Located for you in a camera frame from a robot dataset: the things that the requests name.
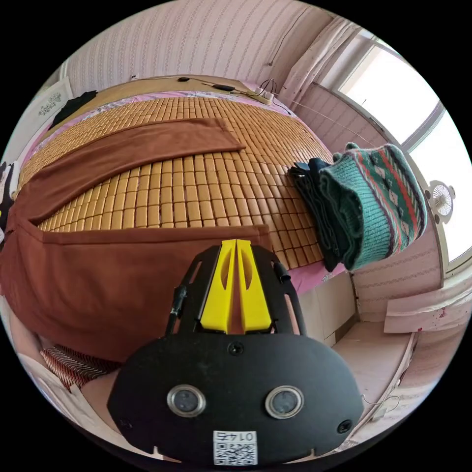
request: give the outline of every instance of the wire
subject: wire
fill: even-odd
[[[356,136],[358,136],[359,138],[361,138],[362,140],[364,140],[366,143],[370,144],[373,148],[376,147],[375,144],[371,143],[370,141],[368,141],[367,139],[365,139],[364,137],[362,137],[360,134],[356,133],[355,131],[352,131],[350,128],[348,128],[348,127],[342,125],[341,123],[338,123],[337,121],[333,120],[332,118],[327,117],[326,115],[323,115],[323,113],[317,112],[316,110],[313,110],[313,108],[307,107],[306,105],[303,105],[303,104],[301,104],[300,102],[295,102],[295,101],[292,100],[292,103],[295,103],[296,105],[298,105],[298,106],[300,106],[300,107],[303,107],[303,108],[306,108],[306,109],[308,109],[308,110],[310,110],[310,111],[312,111],[312,112],[315,112],[316,114],[322,116],[323,118],[326,118],[326,119],[328,119],[329,121],[332,121],[333,123],[335,123],[335,124],[341,126],[342,128],[347,129],[347,130],[350,131],[352,134],[355,134]]]
[[[268,87],[268,85],[269,85],[269,83],[270,83],[271,80],[273,80],[273,79],[267,79],[267,80],[264,80],[264,81],[262,82],[262,84],[259,86],[259,88],[261,88],[263,84],[265,84],[265,86],[264,86],[264,88],[263,88],[258,94],[250,95],[250,94],[248,94],[247,92],[242,92],[242,91],[240,91],[240,90],[233,90],[233,91],[230,92],[230,93],[238,93],[238,94],[240,94],[240,95],[246,95],[246,96],[251,97],[251,98],[252,98],[252,97],[258,97],[259,95],[262,95],[262,94],[265,92],[265,90],[266,90],[266,88]]]
[[[282,41],[280,41],[280,44],[279,44],[279,47],[277,48],[277,51],[275,51],[275,54],[274,54],[274,57],[272,58],[272,60],[269,62],[268,65],[272,66],[272,64],[274,63],[274,59],[277,57],[277,53],[280,51],[280,48],[282,47],[282,44],[285,40],[285,38],[287,37],[287,34],[290,33],[290,31],[292,30],[292,28],[296,25],[297,21],[300,19],[300,17],[305,13],[306,10],[308,10],[309,8],[311,7],[306,7],[297,17],[297,19],[294,21],[293,25],[290,26],[289,30],[285,33],[284,37],[282,38]]]
[[[275,105],[276,107],[280,107],[282,110],[286,111],[290,116],[292,116],[294,113],[290,110],[288,110],[286,107],[283,107],[282,105],[279,105],[278,103],[275,103],[272,100],[272,104]]]
[[[383,405],[389,398],[397,398],[398,401],[397,401],[397,404],[391,410],[388,410],[387,412],[385,412],[385,414],[392,412],[400,404],[400,397],[398,395],[389,395],[381,402],[372,403],[365,399],[365,393],[362,394],[362,399],[364,400],[365,403],[368,403],[369,405]]]

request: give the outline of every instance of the floor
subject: floor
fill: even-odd
[[[383,396],[400,367],[411,334],[384,333],[384,324],[358,322],[333,347],[347,362],[364,397],[364,414]]]
[[[355,299],[351,278],[347,272],[318,285],[299,296],[307,335],[332,347],[336,331],[355,314]]]
[[[383,405],[386,408],[385,413],[379,412],[377,421],[369,421],[350,439],[355,443],[366,441],[393,426],[418,407],[443,375],[465,330],[466,326],[459,326],[420,333],[413,357],[400,385],[392,390],[392,398]]]

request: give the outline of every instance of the sticker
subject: sticker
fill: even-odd
[[[255,431],[213,431],[213,463],[217,466],[257,465]]]

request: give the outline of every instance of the bamboo sleeping mat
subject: bamboo sleeping mat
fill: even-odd
[[[229,92],[224,90],[215,90],[211,85],[219,83],[223,85],[229,85],[235,87],[237,90],[244,91],[246,93],[252,94],[253,91],[246,87],[239,80],[232,80],[223,77],[212,77],[207,75],[191,75],[187,74],[187,77],[190,78],[188,82],[178,82],[177,78],[179,76],[164,76],[164,77],[149,77],[147,79],[133,80],[131,82],[125,82],[124,84],[118,84],[112,87],[108,87],[104,90],[98,92],[97,96],[93,98],[90,102],[86,103],[79,110],[74,112],[68,117],[73,119],[78,117],[82,113],[87,111],[94,110],[98,107],[106,105],[108,103],[115,102],[127,97],[133,97],[135,95],[145,95],[147,93],[153,92],[166,92],[166,91],[175,91],[175,90],[186,90],[186,91],[206,91],[206,92],[218,92],[219,94],[226,95]],[[45,133],[41,140],[46,139],[49,135],[53,134],[58,128],[60,128],[63,123],[58,123],[56,126],[51,128],[47,133]]]
[[[39,225],[70,232],[267,224],[273,250],[289,268],[322,260],[313,223],[291,180],[294,162],[332,162],[298,120],[214,98],[131,103],[59,134],[23,168],[18,189],[41,168],[100,136],[140,123],[221,117],[246,149],[189,156],[135,168],[88,190]]]

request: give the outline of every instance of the brown blanket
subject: brown blanket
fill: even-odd
[[[224,239],[270,248],[267,226],[49,233],[36,227],[100,182],[175,157],[243,149],[222,120],[142,125],[99,138],[39,171],[10,210],[0,284],[13,312],[53,343],[124,362],[164,334],[193,258]]]

